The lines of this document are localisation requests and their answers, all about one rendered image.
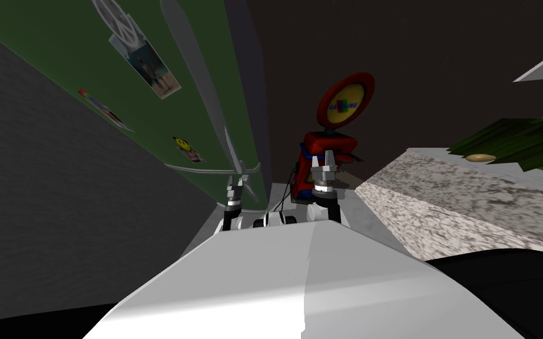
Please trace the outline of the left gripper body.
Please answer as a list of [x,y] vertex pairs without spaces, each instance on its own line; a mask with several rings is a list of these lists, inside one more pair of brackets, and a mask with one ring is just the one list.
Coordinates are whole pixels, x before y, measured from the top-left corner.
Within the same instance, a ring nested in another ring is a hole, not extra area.
[[238,181],[235,181],[234,176],[229,176],[227,183],[227,206],[229,207],[229,205],[241,205],[242,192],[242,177],[239,177]]

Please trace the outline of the photo magnet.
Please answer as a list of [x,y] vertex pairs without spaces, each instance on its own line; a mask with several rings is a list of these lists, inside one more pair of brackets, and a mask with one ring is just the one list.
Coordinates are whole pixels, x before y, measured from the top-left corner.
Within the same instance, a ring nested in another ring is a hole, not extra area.
[[181,86],[132,17],[128,14],[127,18],[137,33],[139,47],[128,46],[116,34],[112,34],[108,42],[135,69],[157,96],[160,99],[165,99],[181,89]]

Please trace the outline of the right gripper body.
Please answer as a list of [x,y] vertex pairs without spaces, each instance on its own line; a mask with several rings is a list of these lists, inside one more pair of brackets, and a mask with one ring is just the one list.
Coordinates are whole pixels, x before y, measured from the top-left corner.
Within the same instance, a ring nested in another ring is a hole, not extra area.
[[330,193],[334,191],[334,180],[336,179],[336,164],[320,165],[311,167],[313,178],[313,193]]

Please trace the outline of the red striped magnet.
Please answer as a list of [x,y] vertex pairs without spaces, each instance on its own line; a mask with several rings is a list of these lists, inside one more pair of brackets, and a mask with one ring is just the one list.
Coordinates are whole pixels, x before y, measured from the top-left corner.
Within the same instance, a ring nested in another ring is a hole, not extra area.
[[87,91],[80,88],[78,93],[84,97],[91,105],[93,105],[100,113],[102,113],[107,119],[109,119],[115,126],[132,132],[132,129],[124,123],[119,117],[117,117],[110,108],[98,102],[94,97],[92,97]]

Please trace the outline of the yellow smiley magnet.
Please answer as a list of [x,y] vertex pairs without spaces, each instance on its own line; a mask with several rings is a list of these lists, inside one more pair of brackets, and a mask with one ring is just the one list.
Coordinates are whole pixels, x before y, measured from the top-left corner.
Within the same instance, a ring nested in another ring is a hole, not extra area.
[[177,149],[184,154],[191,162],[194,163],[204,163],[206,162],[200,153],[191,146],[185,139],[173,137],[174,141],[177,144]]

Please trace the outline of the round peace sign magnet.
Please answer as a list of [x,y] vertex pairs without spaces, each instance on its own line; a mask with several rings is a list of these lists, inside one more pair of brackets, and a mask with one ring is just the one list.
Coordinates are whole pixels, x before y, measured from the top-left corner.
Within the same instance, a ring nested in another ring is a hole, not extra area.
[[90,0],[113,34],[130,49],[140,47],[140,37],[128,16],[115,0]]

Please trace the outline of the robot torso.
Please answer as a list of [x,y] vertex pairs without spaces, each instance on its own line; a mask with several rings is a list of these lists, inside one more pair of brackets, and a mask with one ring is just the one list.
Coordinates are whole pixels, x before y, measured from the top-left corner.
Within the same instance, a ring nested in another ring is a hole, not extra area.
[[523,339],[469,290],[335,221],[222,231],[84,339]]

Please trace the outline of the green slanted box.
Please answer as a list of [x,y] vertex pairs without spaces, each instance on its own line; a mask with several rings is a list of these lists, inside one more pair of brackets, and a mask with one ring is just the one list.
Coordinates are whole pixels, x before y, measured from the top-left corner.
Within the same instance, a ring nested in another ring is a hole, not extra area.
[[491,164],[517,163],[526,172],[543,171],[543,118],[503,118],[448,149],[463,158],[495,156]]

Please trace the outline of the red toy fuel pump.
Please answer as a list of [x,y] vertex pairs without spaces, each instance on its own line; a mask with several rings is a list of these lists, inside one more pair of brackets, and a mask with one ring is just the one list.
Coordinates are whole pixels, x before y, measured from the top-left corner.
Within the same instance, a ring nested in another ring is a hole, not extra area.
[[360,116],[375,91],[375,78],[368,72],[357,72],[334,84],[321,99],[317,111],[317,123],[322,131],[307,132],[300,143],[298,162],[293,170],[290,184],[291,201],[311,204],[314,180],[310,172],[312,158],[324,159],[325,151],[332,150],[336,166],[363,162],[353,155],[358,142],[355,138],[341,134],[337,129],[346,126]]

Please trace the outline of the green fridge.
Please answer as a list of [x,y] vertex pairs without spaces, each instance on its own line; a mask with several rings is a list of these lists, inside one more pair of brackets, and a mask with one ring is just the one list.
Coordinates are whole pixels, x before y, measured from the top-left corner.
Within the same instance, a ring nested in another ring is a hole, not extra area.
[[[90,0],[0,0],[0,43],[103,118],[78,90],[110,108],[132,129],[120,131],[163,164],[232,170],[160,0],[115,1],[180,84],[169,97],[160,99],[108,42],[113,32]],[[243,189],[243,209],[264,211],[272,181],[264,63],[247,0],[177,2],[196,36],[240,163],[247,169],[261,163],[249,175],[257,198]],[[173,137],[185,139],[206,162],[191,162]],[[175,171],[219,204],[226,203],[230,175]]]

